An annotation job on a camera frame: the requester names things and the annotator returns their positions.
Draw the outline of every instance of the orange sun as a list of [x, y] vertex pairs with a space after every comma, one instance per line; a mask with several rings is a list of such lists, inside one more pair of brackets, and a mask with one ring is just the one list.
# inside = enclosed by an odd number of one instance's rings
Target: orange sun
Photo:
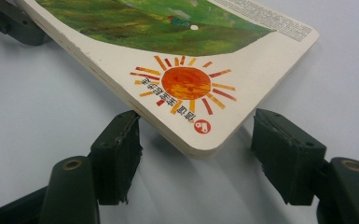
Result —
[[201, 70], [192, 67], [174, 67], [164, 73], [162, 87], [180, 100], [196, 100], [211, 91], [211, 80]]
[[209, 115], [212, 115], [213, 108], [210, 105], [212, 101], [215, 105], [224, 109], [226, 106], [218, 99], [223, 96], [232, 101], [237, 99], [224, 91], [235, 91], [235, 88], [228, 85], [212, 82], [211, 79], [228, 74], [231, 70], [227, 69], [217, 73], [206, 74], [202, 68], [207, 68], [212, 65], [212, 62], [205, 63], [202, 67], [194, 67], [197, 58], [192, 58], [186, 65], [186, 56], [182, 58], [175, 57], [173, 64], [169, 59], [161, 60], [159, 56], [155, 56], [156, 61], [162, 69], [149, 69], [143, 67], [136, 67], [139, 72], [131, 72], [130, 75], [143, 77], [144, 79], [135, 80], [136, 85], [146, 85], [151, 91], [146, 91], [140, 94], [141, 97], [148, 95], [158, 95], [160, 100], [157, 105], [164, 103], [172, 106], [171, 113], [175, 114], [178, 108], [184, 106], [188, 102], [188, 110], [192, 113], [196, 112], [197, 104], [205, 106]]

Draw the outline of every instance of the book cover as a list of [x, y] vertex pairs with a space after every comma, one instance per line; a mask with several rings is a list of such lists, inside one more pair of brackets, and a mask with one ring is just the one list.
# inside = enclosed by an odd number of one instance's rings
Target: book cover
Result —
[[185, 155], [213, 156], [317, 40], [249, 0], [17, 0]]

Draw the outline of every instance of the green illustration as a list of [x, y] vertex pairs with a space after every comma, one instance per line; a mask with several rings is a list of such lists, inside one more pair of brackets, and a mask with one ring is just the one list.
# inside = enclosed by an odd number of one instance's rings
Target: green illustration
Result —
[[231, 53], [273, 32], [207, 0], [36, 0], [95, 40], [189, 56]]

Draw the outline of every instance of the black clamp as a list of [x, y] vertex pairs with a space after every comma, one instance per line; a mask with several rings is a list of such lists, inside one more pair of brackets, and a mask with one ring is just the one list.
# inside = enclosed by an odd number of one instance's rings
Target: black clamp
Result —
[[92, 144], [88, 157], [58, 162], [47, 187], [0, 208], [0, 224], [97, 224], [98, 204], [127, 202], [142, 156], [133, 111], [116, 116]]
[[326, 147], [280, 114], [257, 109], [252, 150], [269, 182], [292, 205], [316, 195], [321, 224], [359, 224], [359, 161], [324, 160]]
[[5, 0], [0, 0], [0, 32], [31, 46], [42, 45], [46, 36], [31, 18]]

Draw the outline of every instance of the white table surface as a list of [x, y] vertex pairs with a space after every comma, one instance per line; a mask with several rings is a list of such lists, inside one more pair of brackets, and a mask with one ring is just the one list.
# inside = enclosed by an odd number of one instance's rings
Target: white table surface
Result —
[[[260, 108], [359, 160], [359, 1], [263, 0], [321, 37]], [[0, 34], [0, 206], [48, 183], [55, 163], [87, 155], [130, 110], [53, 41], [28, 47]], [[102, 206], [102, 223], [317, 223], [312, 207], [285, 205], [250, 153], [253, 119], [214, 158], [188, 159], [140, 120], [144, 147], [129, 204]]]

